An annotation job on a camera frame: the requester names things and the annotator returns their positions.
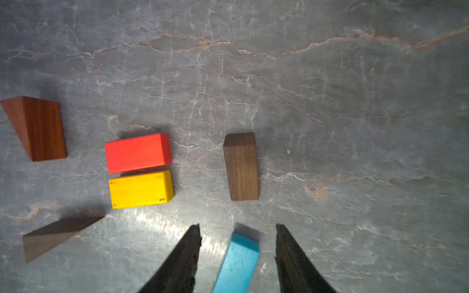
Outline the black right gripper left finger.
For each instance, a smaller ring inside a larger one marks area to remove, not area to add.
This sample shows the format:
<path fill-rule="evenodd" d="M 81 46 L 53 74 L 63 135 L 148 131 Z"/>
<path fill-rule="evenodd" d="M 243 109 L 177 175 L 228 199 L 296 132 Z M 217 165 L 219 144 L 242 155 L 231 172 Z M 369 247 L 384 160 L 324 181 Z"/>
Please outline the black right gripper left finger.
<path fill-rule="evenodd" d="M 200 225 L 191 225 L 142 293 L 192 293 L 202 237 Z"/>

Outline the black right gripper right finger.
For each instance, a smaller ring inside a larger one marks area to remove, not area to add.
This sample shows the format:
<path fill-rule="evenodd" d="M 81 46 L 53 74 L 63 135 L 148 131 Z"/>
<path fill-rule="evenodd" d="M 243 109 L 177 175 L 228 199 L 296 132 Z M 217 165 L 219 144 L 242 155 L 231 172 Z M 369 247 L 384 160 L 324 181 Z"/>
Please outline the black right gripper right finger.
<path fill-rule="evenodd" d="M 276 225 L 276 263 L 282 293 L 334 293 L 283 224 Z"/>

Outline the teal block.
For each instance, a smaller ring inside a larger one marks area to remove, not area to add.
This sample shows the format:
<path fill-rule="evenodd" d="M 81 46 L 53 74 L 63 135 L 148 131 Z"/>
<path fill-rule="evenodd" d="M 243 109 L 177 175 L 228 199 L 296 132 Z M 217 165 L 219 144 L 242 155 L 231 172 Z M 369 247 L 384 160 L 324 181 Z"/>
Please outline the teal block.
<path fill-rule="evenodd" d="M 213 292 L 246 293 L 259 255 L 259 243 L 233 232 Z"/>

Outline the yellow rectangular block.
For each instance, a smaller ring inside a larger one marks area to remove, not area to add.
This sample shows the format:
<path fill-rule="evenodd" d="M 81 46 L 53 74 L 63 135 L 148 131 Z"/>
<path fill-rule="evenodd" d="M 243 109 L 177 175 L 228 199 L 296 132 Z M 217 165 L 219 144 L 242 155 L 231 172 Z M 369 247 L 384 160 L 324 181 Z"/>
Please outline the yellow rectangular block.
<path fill-rule="evenodd" d="M 109 188 L 113 209 L 160 205 L 174 198 L 169 170 L 110 179 Z"/>

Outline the red rectangular block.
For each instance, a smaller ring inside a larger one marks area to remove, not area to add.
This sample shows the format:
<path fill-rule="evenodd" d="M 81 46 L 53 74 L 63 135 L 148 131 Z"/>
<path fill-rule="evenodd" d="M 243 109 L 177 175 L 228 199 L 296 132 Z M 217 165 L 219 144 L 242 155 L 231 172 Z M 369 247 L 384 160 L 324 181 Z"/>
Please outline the red rectangular block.
<path fill-rule="evenodd" d="M 123 173 L 172 163 L 169 135 L 134 137 L 105 143 L 108 172 Z"/>

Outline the brown wooden wedge block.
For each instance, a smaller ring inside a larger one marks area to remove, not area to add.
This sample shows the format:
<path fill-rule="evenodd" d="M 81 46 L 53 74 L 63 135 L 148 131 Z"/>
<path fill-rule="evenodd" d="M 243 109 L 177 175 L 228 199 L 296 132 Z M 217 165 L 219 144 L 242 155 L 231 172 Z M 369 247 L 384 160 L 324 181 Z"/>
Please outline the brown wooden wedge block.
<path fill-rule="evenodd" d="M 233 201 L 258 200 L 260 187 L 255 134 L 228 134 L 223 149 L 230 198 Z"/>

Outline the dark brown wedge block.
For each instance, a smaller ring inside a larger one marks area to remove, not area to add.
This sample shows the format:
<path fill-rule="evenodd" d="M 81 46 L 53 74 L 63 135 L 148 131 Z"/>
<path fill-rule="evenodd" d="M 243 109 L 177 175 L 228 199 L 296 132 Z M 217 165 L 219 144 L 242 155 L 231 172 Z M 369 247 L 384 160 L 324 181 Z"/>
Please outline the dark brown wedge block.
<path fill-rule="evenodd" d="M 68 217 L 23 236 L 24 260 L 29 263 L 67 241 L 104 216 Z"/>

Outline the reddish brown wedge block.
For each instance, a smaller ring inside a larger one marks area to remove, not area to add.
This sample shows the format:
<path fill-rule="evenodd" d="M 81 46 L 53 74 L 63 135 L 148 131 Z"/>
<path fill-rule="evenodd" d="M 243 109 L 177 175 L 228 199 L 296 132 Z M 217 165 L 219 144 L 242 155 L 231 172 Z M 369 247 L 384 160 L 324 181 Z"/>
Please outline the reddish brown wedge block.
<path fill-rule="evenodd" d="M 67 157 L 59 103 L 19 96 L 2 100 L 1 106 L 31 161 Z"/>

